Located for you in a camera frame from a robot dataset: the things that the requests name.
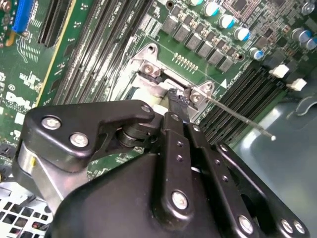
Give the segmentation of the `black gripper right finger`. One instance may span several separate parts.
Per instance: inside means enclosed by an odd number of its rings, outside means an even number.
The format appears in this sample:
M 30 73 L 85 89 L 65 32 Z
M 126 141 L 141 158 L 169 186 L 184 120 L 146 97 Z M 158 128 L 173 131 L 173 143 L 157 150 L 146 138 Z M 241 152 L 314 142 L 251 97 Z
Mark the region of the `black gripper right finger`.
M 227 145 L 209 145 L 186 126 L 194 172 L 196 216 L 187 238 L 308 238 L 305 224 Z

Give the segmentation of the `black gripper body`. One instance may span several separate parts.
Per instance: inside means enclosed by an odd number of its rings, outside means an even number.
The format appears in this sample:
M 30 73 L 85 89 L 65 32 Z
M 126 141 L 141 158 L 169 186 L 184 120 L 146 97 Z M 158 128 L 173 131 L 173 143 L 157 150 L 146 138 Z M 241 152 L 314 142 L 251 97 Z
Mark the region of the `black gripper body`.
M 49 238 L 185 238 L 196 216 L 194 170 L 140 156 L 70 193 Z

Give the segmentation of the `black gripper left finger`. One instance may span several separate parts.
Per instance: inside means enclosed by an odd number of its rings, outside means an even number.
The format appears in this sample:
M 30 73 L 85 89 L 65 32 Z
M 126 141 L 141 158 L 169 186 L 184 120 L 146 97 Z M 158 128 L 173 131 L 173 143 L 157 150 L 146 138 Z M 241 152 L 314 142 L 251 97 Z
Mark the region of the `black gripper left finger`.
M 145 155 L 191 169 L 188 100 L 173 90 L 163 113 L 141 100 L 38 107 L 24 120 L 16 162 L 20 184 L 39 192 L 54 216 L 66 197 Z

